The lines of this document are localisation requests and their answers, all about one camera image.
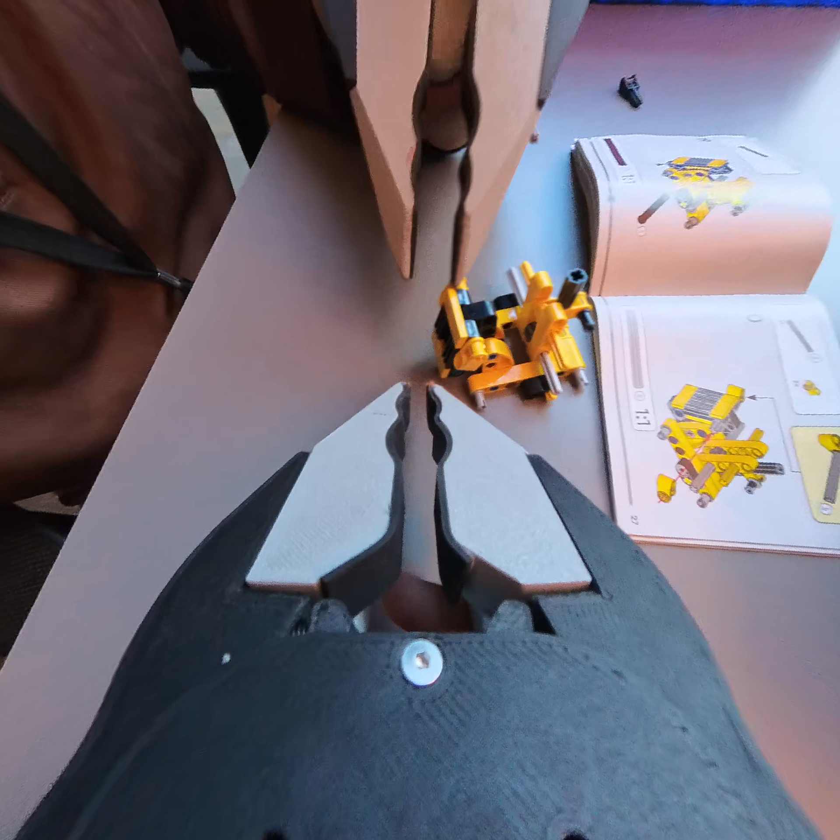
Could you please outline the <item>blue plastic bin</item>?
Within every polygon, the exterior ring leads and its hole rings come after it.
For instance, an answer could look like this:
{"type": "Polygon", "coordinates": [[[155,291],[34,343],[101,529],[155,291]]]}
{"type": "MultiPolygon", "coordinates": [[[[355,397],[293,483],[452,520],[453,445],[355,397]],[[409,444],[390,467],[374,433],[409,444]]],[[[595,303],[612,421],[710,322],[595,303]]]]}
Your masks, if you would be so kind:
{"type": "Polygon", "coordinates": [[[817,7],[817,8],[839,8],[839,1],[787,1],[787,0],[690,0],[690,1],[591,1],[591,4],[601,5],[655,5],[655,6],[722,6],[722,7],[817,7]]]}

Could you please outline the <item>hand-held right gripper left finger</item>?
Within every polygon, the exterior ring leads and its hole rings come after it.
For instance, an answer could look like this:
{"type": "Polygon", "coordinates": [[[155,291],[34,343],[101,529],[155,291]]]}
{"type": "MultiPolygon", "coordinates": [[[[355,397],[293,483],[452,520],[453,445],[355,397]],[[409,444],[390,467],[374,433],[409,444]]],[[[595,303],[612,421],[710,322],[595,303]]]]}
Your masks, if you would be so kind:
{"type": "Polygon", "coordinates": [[[392,587],[410,402],[398,382],[315,445],[246,575],[250,588],[340,601],[357,616],[392,587]]]}

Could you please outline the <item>yellow and black lego model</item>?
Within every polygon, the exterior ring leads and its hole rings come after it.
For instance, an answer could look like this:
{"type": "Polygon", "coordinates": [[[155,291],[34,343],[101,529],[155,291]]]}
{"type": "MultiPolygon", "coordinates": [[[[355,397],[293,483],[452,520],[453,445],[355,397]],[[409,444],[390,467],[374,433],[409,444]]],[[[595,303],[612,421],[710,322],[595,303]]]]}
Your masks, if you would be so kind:
{"type": "Polygon", "coordinates": [[[586,363],[572,333],[577,320],[595,329],[589,277],[572,269],[558,290],[548,272],[524,261],[508,270],[511,292],[492,300],[472,297],[467,279],[443,289],[432,332],[437,373],[464,377],[476,407],[487,396],[515,390],[523,400],[551,403],[563,383],[587,386],[586,363]]]}

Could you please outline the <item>lego instruction booklet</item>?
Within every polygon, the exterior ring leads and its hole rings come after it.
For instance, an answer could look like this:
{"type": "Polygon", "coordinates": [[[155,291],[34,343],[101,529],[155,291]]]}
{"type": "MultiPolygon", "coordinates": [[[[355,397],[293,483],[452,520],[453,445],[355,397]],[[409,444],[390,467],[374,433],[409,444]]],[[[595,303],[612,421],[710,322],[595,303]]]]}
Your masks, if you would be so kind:
{"type": "Polygon", "coordinates": [[[814,174],[742,135],[577,140],[617,525],[640,543],[838,557],[838,341],[808,288],[814,174]]]}

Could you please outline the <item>person's brown clothing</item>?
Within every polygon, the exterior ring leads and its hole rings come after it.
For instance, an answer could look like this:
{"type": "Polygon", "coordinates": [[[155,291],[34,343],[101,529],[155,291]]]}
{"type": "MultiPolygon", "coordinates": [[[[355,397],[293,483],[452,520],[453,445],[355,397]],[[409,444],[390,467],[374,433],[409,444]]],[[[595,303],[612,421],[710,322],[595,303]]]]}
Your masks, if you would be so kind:
{"type": "MultiPolygon", "coordinates": [[[[155,265],[196,278],[235,194],[161,2],[2,2],[2,93],[155,265]]],[[[2,503],[89,487],[182,297],[2,248],[2,503]]]]}

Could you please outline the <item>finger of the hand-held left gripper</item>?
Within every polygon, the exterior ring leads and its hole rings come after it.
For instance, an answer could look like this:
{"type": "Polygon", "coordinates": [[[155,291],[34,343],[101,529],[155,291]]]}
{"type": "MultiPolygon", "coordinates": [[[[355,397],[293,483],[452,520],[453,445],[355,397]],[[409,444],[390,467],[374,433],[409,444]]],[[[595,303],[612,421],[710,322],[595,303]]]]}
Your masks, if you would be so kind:
{"type": "Polygon", "coordinates": [[[350,92],[385,238],[401,275],[413,273],[418,161],[415,96],[427,63],[429,1],[358,1],[350,92]]]}
{"type": "Polygon", "coordinates": [[[460,164],[452,280],[468,275],[499,212],[539,116],[550,1],[478,1],[465,42],[468,128],[460,164]]]}

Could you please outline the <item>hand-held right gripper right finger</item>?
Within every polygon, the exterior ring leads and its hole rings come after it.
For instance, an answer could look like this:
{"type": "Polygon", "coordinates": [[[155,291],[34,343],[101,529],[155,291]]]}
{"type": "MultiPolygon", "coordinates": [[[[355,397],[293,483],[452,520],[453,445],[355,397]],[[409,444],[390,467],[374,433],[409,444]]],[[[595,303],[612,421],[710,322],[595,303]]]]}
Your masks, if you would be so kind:
{"type": "Polygon", "coordinates": [[[446,596],[502,602],[584,592],[592,574],[529,453],[439,385],[428,385],[437,567],[446,596]]]}

